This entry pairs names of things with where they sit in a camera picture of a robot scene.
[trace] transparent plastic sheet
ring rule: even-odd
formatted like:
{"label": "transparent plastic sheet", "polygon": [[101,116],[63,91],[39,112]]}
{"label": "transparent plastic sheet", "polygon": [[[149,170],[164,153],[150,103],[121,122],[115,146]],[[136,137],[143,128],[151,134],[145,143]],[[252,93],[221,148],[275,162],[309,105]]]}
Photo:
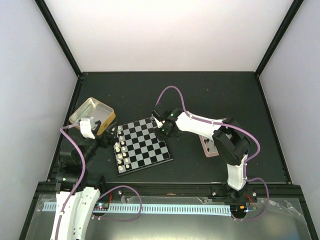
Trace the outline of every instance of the transparent plastic sheet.
{"label": "transparent plastic sheet", "polygon": [[33,240],[33,239],[35,239],[35,236],[38,235],[37,226],[39,225],[39,221],[41,220],[41,216],[43,216],[45,214],[44,212],[42,212],[42,209],[44,208],[45,202],[56,202],[56,195],[41,194],[39,196],[38,201],[35,206],[35,209],[34,209],[34,212],[33,212],[30,227],[29,227],[27,235],[26,235],[27,240]]}
{"label": "transparent plastic sheet", "polygon": [[[55,195],[41,195],[37,202],[27,240],[50,239],[55,218],[54,212],[43,212],[44,202],[55,202]],[[123,203],[137,204],[136,196],[122,196]],[[217,204],[206,197],[142,197],[145,204]],[[266,206],[266,198],[258,198],[257,210],[246,218],[260,214]],[[109,213],[108,217],[127,219],[128,214]],[[250,222],[233,221],[231,217],[205,215],[142,214],[132,223],[91,219],[85,239],[108,240],[159,240],[159,239],[273,239],[308,240],[307,223],[297,198],[272,198],[264,217]]]}
{"label": "transparent plastic sheet", "polygon": [[[258,202],[256,203],[257,209],[263,210],[265,209],[267,204],[266,198],[258,198]],[[274,199],[269,200],[268,212],[276,213],[276,214],[283,214],[291,218],[295,218],[301,223],[307,225],[305,217],[302,213],[300,213],[292,204],[291,202],[284,200],[284,199]]]}

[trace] white panel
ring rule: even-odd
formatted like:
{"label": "white panel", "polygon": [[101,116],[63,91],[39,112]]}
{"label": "white panel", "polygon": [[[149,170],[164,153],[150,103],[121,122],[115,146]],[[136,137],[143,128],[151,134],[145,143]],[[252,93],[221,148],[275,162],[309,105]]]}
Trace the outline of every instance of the white panel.
{"label": "white panel", "polygon": [[76,75],[35,1],[0,1],[0,239],[19,239]]}
{"label": "white panel", "polygon": [[82,71],[255,71],[292,0],[46,0]]}
{"label": "white panel", "polygon": [[320,1],[304,1],[261,75],[290,175],[320,236]]}

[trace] open tin lid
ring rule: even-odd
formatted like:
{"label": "open tin lid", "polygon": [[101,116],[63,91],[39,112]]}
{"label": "open tin lid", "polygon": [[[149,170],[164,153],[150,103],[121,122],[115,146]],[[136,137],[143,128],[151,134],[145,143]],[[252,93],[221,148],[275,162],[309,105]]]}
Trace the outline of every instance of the open tin lid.
{"label": "open tin lid", "polygon": [[100,135],[116,118],[116,114],[112,107],[90,97],[69,117],[69,121],[72,124],[78,123],[84,117],[93,117],[95,122],[101,121],[97,132],[97,135]]}

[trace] wire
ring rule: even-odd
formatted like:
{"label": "wire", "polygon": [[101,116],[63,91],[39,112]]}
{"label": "wire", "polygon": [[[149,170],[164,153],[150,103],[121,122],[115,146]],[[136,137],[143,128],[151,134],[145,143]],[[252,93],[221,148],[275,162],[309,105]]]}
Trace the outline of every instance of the wire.
{"label": "wire", "polygon": [[112,200],[112,198],[113,198],[114,196],[112,195],[112,192],[110,192],[110,194],[109,194],[109,201],[108,201],[108,204],[110,204],[111,203],[111,200]]}
{"label": "wire", "polygon": [[253,203],[253,205],[257,207],[257,204],[254,201],[252,201],[251,197],[248,194],[245,194],[245,196],[247,199],[249,199],[250,203]]}
{"label": "wire", "polygon": [[126,188],[126,189],[130,189],[131,191],[133,191],[136,196],[139,198],[139,202],[140,202],[140,207],[139,207],[139,212],[135,215],[135,217],[130,218],[130,219],[116,219],[116,218],[110,218],[110,217],[102,217],[102,216],[94,216],[92,215],[92,217],[94,218],[98,218],[98,219],[104,219],[104,220],[111,220],[111,221],[115,221],[115,222],[122,222],[122,223],[127,223],[127,222],[132,222],[134,220],[136,220],[142,211],[142,199],[141,196],[139,195],[139,193],[132,187],[127,186],[127,185],[120,185],[120,186],[115,186],[114,188],[111,188],[109,191],[105,192],[103,195],[101,195],[98,200],[102,199],[105,195],[108,195],[109,193],[111,193],[112,191],[116,190],[116,189],[121,189],[121,188]]}
{"label": "wire", "polygon": [[[75,193],[75,191],[77,190],[77,188],[79,187],[82,179],[84,178],[84,175],[85,175],[85,171],[86,171],[86,161],[85,161],[85,157],[83,155],[83,153],[81,152],[80,148],[78,147],[78,145],[73,141],[73,139],[64,131],[64,129],[70,129],[70,128],[73,128],[73,127],[76,127],[78,126],[79,124],[78,123],[74,123],[74,124],[71,124],[71,125],[68,125],[68,126],[63,126],[60,128],[60,132],[64,135],[64,137],[66,139],[69,140],[69,142],[74,146],[74,148],[76,149],[76,151],[78,152],[80,158],[81,158],[81,162],[82,162],[82,170],[81,170],[81,174],[80,174],[80,177],[78,179],[78,181],[76,182],[76,184],[74,185],[73,189],[71,190],[70,194],[68,195],[68,197],[66,198],[66,200],[64,201],[63,205],[62,205],[62,208],[61,208],[61,211],[60,212],[64,212],[65,211],[65,208],[66,208],[66,205],[69,201],[69,199],[71,198],[71,196]],[[108,218],[108,217],[101,217],[101,219],[106,219],[106,220],[111,220],[111,221],[116,221],[116,222],[131,222],[133,220],[136,220],[140,214],[141,214],[141,210],[142,210],[142,199],[139,195],[139,193],[133,189],[132,187],[130,186],[126,186],[126,185],[120,185],[120,186],[117,186],[117,187],[114,187],[112,189],[110,189],[109,191],[107,191],[106,193],[104,193],[103,195],[101,195],[99,197],[99,200],[101,198],[103,198],[105,195],[111,193],[113,190],[115,189],[119,189],[119,188],[127,188],[127,189],[130,189],[132,190],[139,198],[139,201],[140,201],[140,209],[139,209],[139,212],[138,214],[131,218],[131,219],[128,219],[128,220],[121,220],[121,219],[114,219],[114,218]],[[56,229],[55,229],[55,237],[54,239],[55,240],[58,240],[58,235],[59,235],[59,229],[60,229],[60,225],[61,225],[61,220],[62,220],[62,216],[63,215],[60,215],[59,218],[58,218],[58,221],[57,221],[57,225],[56,225]]]}
{"label": "wire", "polygon": [[247,135],[249,138],[251,138],[255,142],[256,147],[257,147],[256,152],[253,155],[251,155],[250,157],[248,157],[243,163],[243,177],[246,178],[247,177],[247,164],[246,163],[259,154],[259,152],[261,150],[261,146],[260,146],[259,141],[251,133],[247,132],[246,130],[244,130],[244,129],[240,128],[240,127],[233,126],[233,125],[230,125],[230,124],[226,124],[226,123],[223,123],[223,122],[214,122],[213,120],[209,120],[209,119],[206,120],[206,119],[203,119],[203,118],[199,118],[199,117],[193,116],[192,114],[190,114],[189,111],[187,111],[186,106],[185,106],[184,97],[183,97],[181,91],[179,90],[179,88],[177,88],[176,86],[167,86],[165,89],[163,89],[163,91],[161,92],[160,96],[158,97],[158,100],[156,101],[156,105],[160,102],[161,97],[163,96],[165,91],[167,91],[168,89],[175,89],[179,93],[183,111],[191,119],[198,120],[200,122],[207,123],[207,124],[220,125],[220,126],[224,126],[224,127],[227,127],[227,128],[235,129],[235,130]]}
{"label": "wire", "polygon": [[242,222],[249,222],[249,221],[253,221],[253,220],[256,220],[260,217],[262,217],[266,211],[268,210],[268,206],[269,206],[269,190],[268,190],[268,186],[266,184],[266,182],[261,178],[261,177],[255,177],[255,178],[252,178],[252,179],[248,179],[247,182],[254,182],[254,181],[261,181],[265,187],[265,191],[266,191],[266,206],[265,206],[265,209],[258,215],[258,216],[255,216],[253,218],[249,218],[249,219],[241,219],[241,218],[236,218],[232,213],[231,213],[231,217],[235,220],[235,221],[242,221]]}
{"label": "wire", "polygon": [[[64,131],[64,129],[70,129],[73,128],[75,126],[78,126],[78,123],[74,123],[68,126],[63,126],[60,128],[60,132],[65,136],[66,139],[69,140],[69,142],[74,146],[74,148],[76,149],[76,151],[78,152],[80,158],[81,158],[81,162],[82,162],[82,170],[81,170],[81,174],[80,177],[78,179],[78,181],[76,182],[76,184],[74,185],[74,187],[72,188],[70,194],[68,195],[68,197],[66,198],[66,200],[64,201],[64,204],[62,205],[61,211],[60,212],[64,212],[66,205],[69,201],[69,199],[71,198],[71,196],[75,193],[75,191],[77,190],[77,188],[79,187],[82,179],[84,178],[85,175],[85,171],[86,171],[86,161],[85,161],[85,157],[82,154],[80,148],[78,147],[78,145],[72,140],[72,138]],[[58,235],[59,235],[59,229],[60,229],[60,224],[61,224],[61,219],[62,219],[63,215],[60,215],[58,218],[58,222],[56,224],[56,230],[55,230],[55,240],[58,240]]]}
{"label": "wire", "polygon": [[[203,118],[199,118],[199,117],[196,117],[196,116],[193,116],[192,114],[190,114],[190,112],[187,111],[186,109],[186,106],[185,106],[185,101],[184,101],[184,97],[181,93],[181,91],[179,90],[179,88],[177,88],[176,86],[167,86],[165,89],[163,89],[163,91],[161,92],[160,96],[158,97],[158,100],[156,101],[156,105],[160,102],[160,99],[161,97],[163,96],[163,94],[165,93],[165,91],[167,91],[168,89],[175,89],[179,95],[180,95],[180,99],[181,99],[181,104],[182,104],[182,108],[183,108],[183,111],[184,113],[190,117],[191,119],[194,119],[194,120],[198,120],[200,122],[203,122],[203,123],[207,123],[207,124],[213,124],[213,125],[220,125],[220,126],[224,126],[224,127],[227,127],[227,128],[231,128],[231,129],[235,129],[245,135],[247,135],[248,137],[250,137],[256,144],[257,146],[257,150],[256,152],[251,155],[250,157],[248,157],[245,161],[244,161],[244,164],[243,164],[243,177],[244,178],[247,178],[247,162],[250,161],[251,159],[253,159],[255,156],[257,156],[261,150],[261,146],[260,146],[260,143],[259,141],[249,132],[247,132],[246,130],[240,128],[240,127],[237,127],[237,126],[233,126],[233,125],[230,125],[230,124],[226,124],[226,123],[223,123],[223,122],[215,122],[213,120],[209,120],[209,119],[203,119]],[[241,221],[251,221],[251,220],[255,220],[259,217],[261,217],[263,214],[265,214],[265,212],[267,211],[268,209],[268,205],[269,205],[269,190],[268,190],[268,186],[266,184],[266,182],[260,178],[260,177],[255,177],[255,178],[252,178],[252,179],[247,179],[246,181],[247,182],[254,182],[256,180],[260,180],[264,186],[265,186],[265,190],[266,190],[266,198],[267,198],[267,202],[266,202],[266,207],[265,209],[263,210],[263,212],[261,214],[259,214],[258,216],[254,217],[254,218],[251,218],[251,219],[238,219],[238,218],[235,218],[235,216],[233,216],[233,214],[231,214],[231,216],[235,219],[235,220],[241,220]]]}

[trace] black table surface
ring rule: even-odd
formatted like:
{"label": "black table surface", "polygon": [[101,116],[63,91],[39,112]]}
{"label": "black table surface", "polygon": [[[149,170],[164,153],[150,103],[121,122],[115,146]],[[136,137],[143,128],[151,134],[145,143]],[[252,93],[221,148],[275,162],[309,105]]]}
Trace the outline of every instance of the black table surface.
{"label": "black table surface", "polygon": [[[268,183],[285,183],[283,159],[277,145],[268,109],[253,72],[88,72],[76,108],[94,97],[112,107],[119,124],[151,116],[161,91],[178,87],[186,109],[212,119],[234,117],[261,145],[260,154],[248,162],[248,178],[261,177]],[[161,102],[173,110],[181,107],[179,94],[169,89]],[[70,135],[80,131],[71,129]],[[249,155],[257,147],[253,141]],[[167,145],[173,161],[118,176],[112,147],[100,148],[88,166],[91,174],[103,174],[110,183],[226,183],[227,165],[219,157],[207,158],[199,136],[184,132]]]}

